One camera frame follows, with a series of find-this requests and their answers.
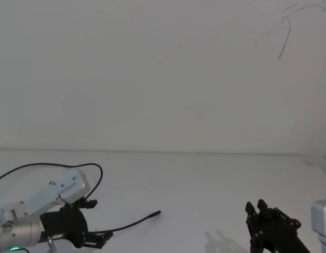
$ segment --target cable connector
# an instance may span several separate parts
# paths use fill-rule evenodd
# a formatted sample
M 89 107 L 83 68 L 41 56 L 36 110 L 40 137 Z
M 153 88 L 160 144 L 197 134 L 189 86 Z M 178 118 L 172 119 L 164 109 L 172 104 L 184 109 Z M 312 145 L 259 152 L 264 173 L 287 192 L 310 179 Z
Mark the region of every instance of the cable connector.
M 78 199 L 73 203 L 74 206 L 77 208 L 87 208 L 87 209 L 92 209 L 98 204 L 98 201 L 96 199 L 89 200 L 87 201 L 86 198 L 81 198 Z
M 153 212 L 152 214 L 148 215 L 148 218 L 152 218 L 152 217 L 158 216 L 161 212 L 162 212 L 161 210 L 156 211 L 156 212 Z

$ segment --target white backdrop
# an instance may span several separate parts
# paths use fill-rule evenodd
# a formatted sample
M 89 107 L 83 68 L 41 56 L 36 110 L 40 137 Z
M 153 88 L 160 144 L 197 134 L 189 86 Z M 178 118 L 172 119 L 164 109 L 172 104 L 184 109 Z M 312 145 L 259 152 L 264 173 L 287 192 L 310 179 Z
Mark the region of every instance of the white backdrop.
M 326 1 L 0 0 L 5 147 L 326 155 Z
M 326 177 L 305 157 L 112 152 L 0 151 L 0 174 L 30 162 L 103 166 L 99 203 L 85 210 L 90 230 L 112 229 L 156 210 L 160 217 L 117 233 L 102 250 L 112 253 L 248 253 L 245 204 L 263 198 L 302 222 L 299 237 L 319 252 L 310 205 L 326 198 Z M 0 206 L 25 199 L 65 169 L 28 168 L 0 181 Z M 99 170 L 84 169 L 92 183 Z M 90 253 L 57 241 L 59 253 Z M 31 253 L 46 252 L 46 245 Z

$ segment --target black cable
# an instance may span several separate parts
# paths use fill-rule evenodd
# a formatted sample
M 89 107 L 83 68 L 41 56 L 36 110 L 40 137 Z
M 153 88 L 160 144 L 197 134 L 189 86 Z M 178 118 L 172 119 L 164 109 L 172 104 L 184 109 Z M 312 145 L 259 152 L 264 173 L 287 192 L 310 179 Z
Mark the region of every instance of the black cable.
M 94 232 L 89 232 L 89 234 L 96 235 L 96 234 L 99 234 L 99 233 L 110 233 L 110 232 L 117 232 L 117 231 L 125 230 L 125 229 L 130 228 L 130 227 L 133 227 L 133 226 L 135 226 L 135 225 L 137 225 L 137 224 L 139 224 L 139 223 L 141 223 L 141 222 L 143 222 L 143 221 L 145 221 L 147 219 L 150 219 L 152 217 L 155 217 L 155 216 L 159 215 L 160 213 L 161 213 L 161 211 L 153 212 L 152 214 L 144 217 L 143 219 L 138 220 L 138 221 L 136 221 L 136 222 L 134 222 L 132 224 L 129 224 L 129 225 L 124 226 L 124 227 L 121 227 L 121 228 L 110 229 L 110 230 L 103 230 L 103 231 L 94 231 Z
M 97 182 L 97 184 L 95 185 L 95 187 L 90 191 L 90 193 L 86 196 L 86 200 L 90 197 L 90 195 L 93 194 L 93 192 L 95 192 L 95 190 L 97 189 L 97 187 L 100 185 L 102 178 L 103 178 L 103 170 L 102 167 L 97 164 L 97 163 L 85 163 L 85 164 L 79 164 L 79 165 L 66 165 L 66 164 L 60 164 L 60 163 L 49 163 L 49 162 L 37 162 L 37 163 L 29 163 L 29 164 L 25 164 L 22 165 L 20 167 L 17 167 L 13 170 L 10 170 L 9 172 L 3 174 L 0 176 L 0 180 L 3 179 L 5 176 L 13 173 L 14 171 L 17 171 L 19 169 L 22 168 L 26 168 L 26 167 L 30 167 L 30 166 L 39 166 L 39 165 L 46 165 L 46 166 L 57 166 L 57 167 L 64 167 L 64 168 L 78 168 L 78 167 L 84 167 L 84 166 L 96 166 L 100 169 L 100 179 Z
M 18 250 L 24 250 L 24 251 L 26 251 L 27 253 L 30 253 L 30 251 L 29 251 L 28 249 L 26 249 L 26 248 L 15 249 L 15 250 L 13 250 L 13 251 L 18 251 Z

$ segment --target black cable tip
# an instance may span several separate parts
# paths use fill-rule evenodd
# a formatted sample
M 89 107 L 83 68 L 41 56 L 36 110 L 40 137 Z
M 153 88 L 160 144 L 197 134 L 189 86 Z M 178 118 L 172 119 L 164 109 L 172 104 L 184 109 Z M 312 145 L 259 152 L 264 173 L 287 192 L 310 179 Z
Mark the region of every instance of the black cable tip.
M 148 218 L 152 218 L 152 217 L 158 216 L 161 212 L 162 212 L 161 210 L 156 211 L 156 212 L 153 212 L 152 214 L 148 215 Z

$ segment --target white device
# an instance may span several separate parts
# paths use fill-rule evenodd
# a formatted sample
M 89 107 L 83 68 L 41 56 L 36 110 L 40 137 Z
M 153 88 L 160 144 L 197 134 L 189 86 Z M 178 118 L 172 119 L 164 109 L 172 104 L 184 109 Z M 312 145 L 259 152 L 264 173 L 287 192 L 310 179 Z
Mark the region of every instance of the white device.
M 311 206 L 312 230 L 319 234 L 322 253 L 326 253 L 326 199 L 318 200 Z
M 56 205 L 72 204 L 89 191 L 90 186 L 85 175 L 74 168 L 57 180 L 51 181 L 46 188 L 27 201 L 9 203 L 1 207 L 0 252 L 9 251 L 16 246 L 35 246 L 42 232 L 39 216 Z M 54 245 L 51 238 L 48 243 Z

